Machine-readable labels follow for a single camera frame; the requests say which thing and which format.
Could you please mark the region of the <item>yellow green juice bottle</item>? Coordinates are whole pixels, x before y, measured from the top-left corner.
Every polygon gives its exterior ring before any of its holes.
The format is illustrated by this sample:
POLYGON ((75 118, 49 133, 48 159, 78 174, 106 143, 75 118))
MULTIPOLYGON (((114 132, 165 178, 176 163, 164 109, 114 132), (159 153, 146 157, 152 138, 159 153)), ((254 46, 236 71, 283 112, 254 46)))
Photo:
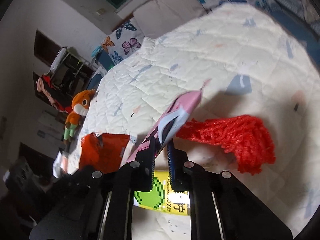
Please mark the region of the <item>yellow green juice bottle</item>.
POLYGON ((133 204, 171 215, 190 215, 189 192, 175 192, 171 187, 168 171, 155 171, 151 191, 135 191, 133 204))

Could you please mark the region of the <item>red foam fruit net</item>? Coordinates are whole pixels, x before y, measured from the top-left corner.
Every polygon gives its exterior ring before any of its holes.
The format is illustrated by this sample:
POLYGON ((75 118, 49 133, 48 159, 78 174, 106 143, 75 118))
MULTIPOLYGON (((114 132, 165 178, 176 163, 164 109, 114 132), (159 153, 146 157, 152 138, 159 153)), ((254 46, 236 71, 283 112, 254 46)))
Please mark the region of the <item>red foam fruit net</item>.
POLYGON ((261 119, 251 115, 207 119, 204 122, 192 119, 183 125, 176 137, 219 146, 225 154, 234 154, 240 173, 259 174, 262 165, 276 161, 268 129, 261 119))

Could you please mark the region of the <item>pink snack wrapper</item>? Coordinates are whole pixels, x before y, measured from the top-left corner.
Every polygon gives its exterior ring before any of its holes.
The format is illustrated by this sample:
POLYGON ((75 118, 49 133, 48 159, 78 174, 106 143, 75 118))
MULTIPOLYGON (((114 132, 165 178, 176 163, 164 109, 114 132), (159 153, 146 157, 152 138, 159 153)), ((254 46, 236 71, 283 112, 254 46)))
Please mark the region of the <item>pink snack wrapper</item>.
POLYGON ((157 157, 168 142, 187 122, 191 113, 193 113, 199 105, 201 97, 201 90, 193 90, 179 95, 160 116, 143 142, 131 153, 126 161, 128 163, 134 161, 139 151, 150 148, 152 138, 155 138, 156 146, 151 153, 154 157, 157 157))

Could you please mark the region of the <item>orange snack wrapper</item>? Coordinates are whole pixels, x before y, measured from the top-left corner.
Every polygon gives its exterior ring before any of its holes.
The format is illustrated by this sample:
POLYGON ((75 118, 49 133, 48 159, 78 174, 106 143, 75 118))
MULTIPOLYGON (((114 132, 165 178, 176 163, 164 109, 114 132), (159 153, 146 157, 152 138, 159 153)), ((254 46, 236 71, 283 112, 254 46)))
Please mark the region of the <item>orange snack wrapper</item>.
POLYGON ((81 139, 79 169, 92 166, 103 174, 117 171, 129 140, 130 136, 125 134, 86 135, 81 139))

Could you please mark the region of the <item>orange fox plush toy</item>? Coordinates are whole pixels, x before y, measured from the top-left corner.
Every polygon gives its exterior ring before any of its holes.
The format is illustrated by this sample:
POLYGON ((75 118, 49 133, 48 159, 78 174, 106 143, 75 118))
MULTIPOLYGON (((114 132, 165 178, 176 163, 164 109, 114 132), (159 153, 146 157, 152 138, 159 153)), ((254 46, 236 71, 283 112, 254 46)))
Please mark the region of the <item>orange fox plush toy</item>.
POLYGON ((74 137, 75 130, 80 124, 82 117, 86 117, 90 102, 96 93, 95 89, 83 90, 72 100, 71 113, 68 114, 65 121, 65 131, 63 135, 63 142, 67 145, 74 137))

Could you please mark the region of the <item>dark storage shelf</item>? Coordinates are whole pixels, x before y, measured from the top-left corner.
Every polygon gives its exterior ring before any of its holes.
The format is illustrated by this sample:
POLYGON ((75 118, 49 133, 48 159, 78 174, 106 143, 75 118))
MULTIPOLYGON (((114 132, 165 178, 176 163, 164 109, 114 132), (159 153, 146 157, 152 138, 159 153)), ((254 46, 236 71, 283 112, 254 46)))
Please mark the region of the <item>dark storage shelf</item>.
POLYGON ((74 96, 87 89, 95 68, 62 47, 47 73, 33 74, 35 96, 59 112, 70 113, 74 96))

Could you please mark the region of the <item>white quilted blanket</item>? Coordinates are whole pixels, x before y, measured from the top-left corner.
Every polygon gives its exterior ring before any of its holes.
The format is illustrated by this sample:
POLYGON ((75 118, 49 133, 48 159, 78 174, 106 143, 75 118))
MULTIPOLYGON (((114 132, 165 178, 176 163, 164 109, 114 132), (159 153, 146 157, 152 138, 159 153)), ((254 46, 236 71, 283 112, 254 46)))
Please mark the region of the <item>white quilted blanket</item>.
POLYGON ((300 236, 319 206, 319 69, 299 41, 251 5, 226 3, 145 38, 103 77, 79 137, 127 134, 128 158, 174 98, 190 90, 202 92, 195 120, 263 120, 276 161, 251 175, 217 146, 180 138, 175 146, 209 172, 230 171, 300 236))

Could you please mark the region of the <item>left butterfly pillow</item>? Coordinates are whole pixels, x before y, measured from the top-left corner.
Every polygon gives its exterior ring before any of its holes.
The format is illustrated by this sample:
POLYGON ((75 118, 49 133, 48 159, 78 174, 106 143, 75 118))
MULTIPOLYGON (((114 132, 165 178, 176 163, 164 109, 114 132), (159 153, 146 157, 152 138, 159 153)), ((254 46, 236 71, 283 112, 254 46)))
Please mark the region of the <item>left butterfly pillow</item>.
POLYGON ((136 19, 132 17, 108 35, 101 47, 116 65, 135 53, 141 47, 144 37, 136 19))

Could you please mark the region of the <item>grey pillow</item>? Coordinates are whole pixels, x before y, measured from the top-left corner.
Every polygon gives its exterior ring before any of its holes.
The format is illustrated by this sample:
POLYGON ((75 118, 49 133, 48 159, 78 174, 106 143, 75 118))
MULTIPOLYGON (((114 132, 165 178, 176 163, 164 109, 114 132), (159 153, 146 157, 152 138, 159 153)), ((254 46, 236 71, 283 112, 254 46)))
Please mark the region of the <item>grey pillow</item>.
POLYGON ((199 0, 149 0, 133 12, 144 36, 153 39, 204 14, 199 0))

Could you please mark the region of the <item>blue sofa cover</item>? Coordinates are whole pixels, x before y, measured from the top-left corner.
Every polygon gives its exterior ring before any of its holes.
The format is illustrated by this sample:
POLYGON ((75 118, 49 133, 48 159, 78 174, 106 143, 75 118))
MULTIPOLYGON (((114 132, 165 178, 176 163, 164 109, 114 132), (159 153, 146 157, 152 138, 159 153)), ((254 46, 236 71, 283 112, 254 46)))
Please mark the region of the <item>blue sofa cover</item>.
POLYGON ((312 0, 250 0, 291 33, 319 66, 319 12, 312 0))

